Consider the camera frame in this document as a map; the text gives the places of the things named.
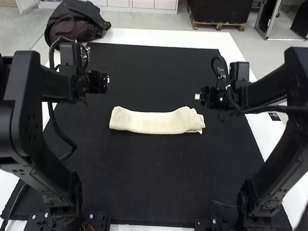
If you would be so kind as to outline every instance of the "floor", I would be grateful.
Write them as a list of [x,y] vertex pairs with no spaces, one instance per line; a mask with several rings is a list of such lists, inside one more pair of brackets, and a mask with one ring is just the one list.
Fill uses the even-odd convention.
[[[0,52],[12,55],[15,50],[36,50],[41,54],[41,63],[48,60],[48,46],[43,32],[52,10],[31,9],[20,15],[16,8],[0,7]],[[179,1],[177,15],[102,12],[105,20],[112,23],[113,28],[140,28],[160,30],[190,30],[192,26],[188,18],[184,0]],[[223,26],[222,32],[229,32],[243,56],[250,62],[257,79],[262,78],[284,62],[283,52],[290,46],[308,46],[303,41],[264,41],[255,31],[254,25],[257,11],[251,12],[245,32],[239,32],[232,26]],[[284,13],[275,20],[271,38],[296,38],[290,32],[290,19]],[[198,31],[216,31],[214,26],[202,26]]]

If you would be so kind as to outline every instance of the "backpack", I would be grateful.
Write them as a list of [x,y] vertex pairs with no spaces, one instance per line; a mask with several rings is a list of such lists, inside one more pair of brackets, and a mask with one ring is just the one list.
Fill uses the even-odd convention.
[[50,16],[44,35],[48,46],[60,36],[88,42],[102,38],[103,31],[110,27],[111,23],[103,20],[100,8],[92,2],[63,0]]

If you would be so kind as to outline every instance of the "wooden pallet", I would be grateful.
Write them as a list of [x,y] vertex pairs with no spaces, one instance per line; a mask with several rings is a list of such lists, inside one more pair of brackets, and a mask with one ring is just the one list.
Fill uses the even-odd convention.
[[221,22],[221,23],[214,23],[214,22],[197,22],[195,21],[195,19],[193,18],[193,14],[192,11],[189,7],[189,5],[187,4],[187,11],[188,11],[188,16],[191,20],[192,23],[192,28],[194,30],[198,29],[198,25],[216,25],[216,30],[221,30],[222,26],[237,26],[239,31],[245,31],[245,26],[246,23],[228,23],[228,22]]

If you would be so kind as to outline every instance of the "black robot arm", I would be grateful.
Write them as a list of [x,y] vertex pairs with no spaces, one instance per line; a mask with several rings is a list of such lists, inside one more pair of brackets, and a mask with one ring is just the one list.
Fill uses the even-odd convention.
[[[284,134],[261,167],[247,179],[238,194],[240,230],[276,229],[271,218],[282,200],[308,171],[308,48],[291,47],[284,53],[285,63],[254,83],[249,82],[249,63],[231,63],[215,57],[215,87],[201,88],[202,105],[237,114],[279,111],[288,114]],[[215,67],[216,60],[220,66]],[[287,106],[273,105],[282,99]]]
[[35,51],[0,56],[0,169],[40,192],[62,230],[78,230],[82,222],[81,182],[44,140],[42,102],[77,103],[87,93],[105,93],[109,79],[99,71],[79,71],[79,44],[60,47],[60,73],[41,66]]

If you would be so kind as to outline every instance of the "towel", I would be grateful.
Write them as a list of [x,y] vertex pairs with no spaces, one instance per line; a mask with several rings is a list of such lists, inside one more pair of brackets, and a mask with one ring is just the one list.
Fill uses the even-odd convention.
[[203,115],[194,108],[181,107],[173,112],[134,112],[117,106],[113,109],[109,128],[142,134],[182,134],[205,128]]

